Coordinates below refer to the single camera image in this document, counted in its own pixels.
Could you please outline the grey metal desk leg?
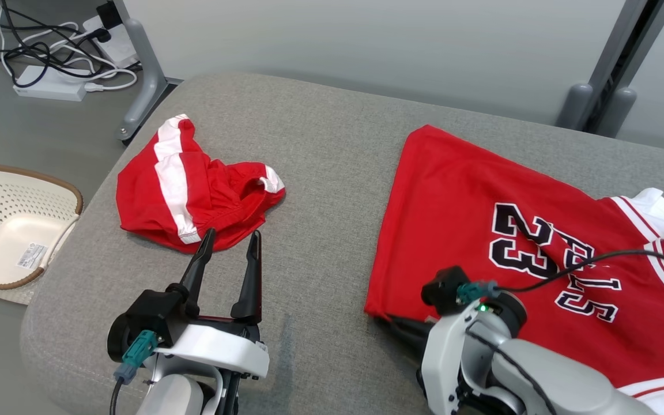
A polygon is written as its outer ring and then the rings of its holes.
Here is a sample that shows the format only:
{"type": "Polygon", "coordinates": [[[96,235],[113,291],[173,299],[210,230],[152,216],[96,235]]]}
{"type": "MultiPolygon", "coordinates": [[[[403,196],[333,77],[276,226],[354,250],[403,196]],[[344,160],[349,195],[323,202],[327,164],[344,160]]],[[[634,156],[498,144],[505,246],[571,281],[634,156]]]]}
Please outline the grey metal desk leg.
{"type": "Polygon", "coordinates": [[[127,34],[142,66],[141,89],[116,132],[116,139],[127,146],[163,100],[164,95],[169,93],[171,87],[150,44],[145,27],[130,16],[125,0],[112,1],[118,9],[122,23],[126,26],[127,34]]]}

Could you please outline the red white-striped shorts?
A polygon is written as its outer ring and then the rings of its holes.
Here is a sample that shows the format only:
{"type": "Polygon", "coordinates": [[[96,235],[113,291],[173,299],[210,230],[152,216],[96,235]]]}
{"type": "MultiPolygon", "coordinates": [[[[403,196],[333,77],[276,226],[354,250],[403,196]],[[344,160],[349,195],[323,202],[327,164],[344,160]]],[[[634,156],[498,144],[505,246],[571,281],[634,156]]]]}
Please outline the red white-striped shorts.
{"type": "Polygon", "coordinates": [[[266,211],[285,196],[285,185],[264,163],[227,165],[211,158],[194,135],[189,116],[173,116],[121,170],[120,226],[187,254],[213,229],[214,251],[228,250],[265,222],[266,211]]]}

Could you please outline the grey partition post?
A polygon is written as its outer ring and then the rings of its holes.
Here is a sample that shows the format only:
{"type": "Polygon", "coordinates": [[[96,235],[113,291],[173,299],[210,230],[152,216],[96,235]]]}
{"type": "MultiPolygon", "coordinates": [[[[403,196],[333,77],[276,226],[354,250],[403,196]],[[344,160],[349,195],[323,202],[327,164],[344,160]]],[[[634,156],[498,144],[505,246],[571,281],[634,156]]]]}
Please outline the grey partition post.
{"type": "Polygon", "coordinates": [[[634,89],[630,84],[663,27],[664,0],[625,0],[588,82],[593,87],[593,96],[583,115],[582,131],[593,134],[602,107],[612,92],[622,87],[634,89]]]}

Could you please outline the white basket label sticker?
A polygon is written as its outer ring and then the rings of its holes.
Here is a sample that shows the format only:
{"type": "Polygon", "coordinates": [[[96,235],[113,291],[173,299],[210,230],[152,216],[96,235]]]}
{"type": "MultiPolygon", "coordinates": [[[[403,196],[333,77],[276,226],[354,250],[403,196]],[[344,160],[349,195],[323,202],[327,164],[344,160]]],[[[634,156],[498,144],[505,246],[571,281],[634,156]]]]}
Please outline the white basket label sticker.
{"type": "Polygon", "coordinates": [[[38,243],[29,243],[20,258],[17,260],[16,265],[26,270],[37,269],[47,253],[48,246],[38,243]]]}

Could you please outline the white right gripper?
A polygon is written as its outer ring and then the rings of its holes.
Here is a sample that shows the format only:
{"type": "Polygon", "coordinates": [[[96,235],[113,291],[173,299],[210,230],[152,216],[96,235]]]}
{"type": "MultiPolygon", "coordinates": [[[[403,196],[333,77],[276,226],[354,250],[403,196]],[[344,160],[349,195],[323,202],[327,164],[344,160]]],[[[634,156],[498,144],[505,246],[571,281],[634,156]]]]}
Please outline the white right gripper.
{"type": "Polygon", "coordinates": [[[466,334],[481,305],[437,323],[390,317],[389,328],[408,356],[421,362],[422,389],[433,415],[475,415],[466,400],[478,395],[488,376],[488,348],[466,334]]]}

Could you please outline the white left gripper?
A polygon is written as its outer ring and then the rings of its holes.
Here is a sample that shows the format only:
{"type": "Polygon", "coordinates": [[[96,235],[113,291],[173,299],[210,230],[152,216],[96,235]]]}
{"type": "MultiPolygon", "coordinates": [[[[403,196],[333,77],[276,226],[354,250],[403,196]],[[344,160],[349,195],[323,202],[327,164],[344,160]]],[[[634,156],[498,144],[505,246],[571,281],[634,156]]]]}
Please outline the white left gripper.
{"type": "Polygon", "coordinates": [[[261,340],[262,235],[253,231],[247,250],[247,268],[230,317],[198,318],[198,297],[205,266],[213,255],[216,229],[210,228],[190,260],[178,285],[181,311],[187,319],[169,326],[169,339],[153,355],[153,378],[168,375],[214,376],[219,370],[240,378],[266,378],[270,357],[261,340]]]}

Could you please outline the red basketball jersey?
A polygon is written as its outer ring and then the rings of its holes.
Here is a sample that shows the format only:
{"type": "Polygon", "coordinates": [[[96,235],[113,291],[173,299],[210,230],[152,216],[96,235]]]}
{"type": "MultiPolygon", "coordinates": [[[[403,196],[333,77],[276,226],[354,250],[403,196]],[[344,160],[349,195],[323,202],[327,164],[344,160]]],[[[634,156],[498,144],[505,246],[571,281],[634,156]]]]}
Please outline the red basketball jersey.
{"type": "MultiPolygon", "coordinates": [[[[439,270],[461,266],[470,281],[524,287],[622,250],[664,254],[661,190],[593,199],[423,126],[403,146],[364,310],[392,334],[390,317],[440,319],[421,299],[439,270]]],[[[664,262],[608,258],[514,294],[527,313],[520,339],[600,371],[664,415],[664,262]]]]}

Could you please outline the grey rounded post foot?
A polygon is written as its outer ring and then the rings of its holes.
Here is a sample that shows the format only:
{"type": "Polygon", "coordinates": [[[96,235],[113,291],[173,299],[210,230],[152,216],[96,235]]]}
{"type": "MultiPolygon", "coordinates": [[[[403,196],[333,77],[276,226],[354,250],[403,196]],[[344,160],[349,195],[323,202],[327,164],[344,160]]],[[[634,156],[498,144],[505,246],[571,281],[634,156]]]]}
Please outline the grey rounded post foot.
{"type": "Polygon", "coordinates": [[[565,102],[555,121],[558,128],[580,130],[583,127],[583,115],[593,96],[590,84],[574,84],[570,86],[565,102]]]}
{"type": "Polygon", "coordinates": [[[593,134],[616,138],[636,100],[637,92],[629,87],[612,92],[602,107],[593,134]]]}

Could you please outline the cream perforated laundry basket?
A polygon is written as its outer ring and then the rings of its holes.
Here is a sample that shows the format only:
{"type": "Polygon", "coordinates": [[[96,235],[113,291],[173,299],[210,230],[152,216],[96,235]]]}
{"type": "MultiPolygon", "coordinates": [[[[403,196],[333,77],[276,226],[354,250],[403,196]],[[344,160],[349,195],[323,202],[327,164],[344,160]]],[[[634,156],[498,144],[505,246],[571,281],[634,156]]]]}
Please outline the cream perforated laundry basket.
{"type": "Polygon", "coordinates": [[[84,209],[84,197],[69,182],[0,165],[0,299],[28,305],[84,209]],[[48,246],[39,268],[16,265],[29,243],[48,246]]]}

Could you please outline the white wall adapter block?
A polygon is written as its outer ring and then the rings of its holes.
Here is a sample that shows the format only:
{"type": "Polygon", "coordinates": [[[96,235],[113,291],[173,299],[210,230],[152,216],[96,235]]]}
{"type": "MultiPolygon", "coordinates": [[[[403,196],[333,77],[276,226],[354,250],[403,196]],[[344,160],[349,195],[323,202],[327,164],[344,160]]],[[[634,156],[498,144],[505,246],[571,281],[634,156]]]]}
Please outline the white wall adapter block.
{"type": "Polygon", "coordinates": [[[97,32],[94,43],[99,47],[103,55],[118,66],[126,69],[139,62],[139,55],[131,42],[129,34],[124,23],[106,29],[102,18],[94,16],[82,24],[87,34],[97,32]]]}

